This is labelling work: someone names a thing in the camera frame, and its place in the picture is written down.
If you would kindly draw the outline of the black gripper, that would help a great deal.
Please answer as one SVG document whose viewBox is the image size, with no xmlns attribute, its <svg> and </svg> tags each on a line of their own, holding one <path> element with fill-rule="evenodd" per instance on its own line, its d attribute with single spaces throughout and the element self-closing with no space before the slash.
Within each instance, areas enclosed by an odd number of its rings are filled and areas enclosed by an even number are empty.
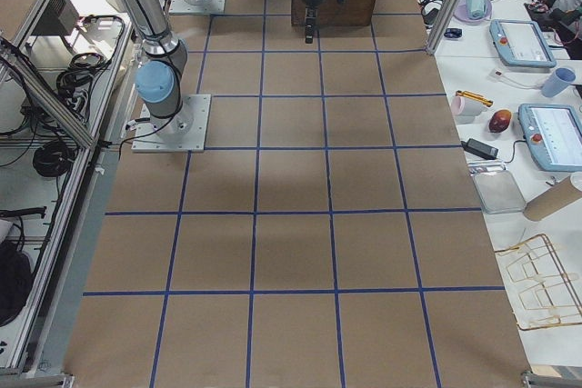
<svg viewBox="0 0 582 388">
<path fill-rule="evenodd" d="M 317 8 L 321 6 L 325 0 L 301 0 L 306 6 L 305 13 L 305 43 L 312 44 L 317 30 Z"/>
</svg>

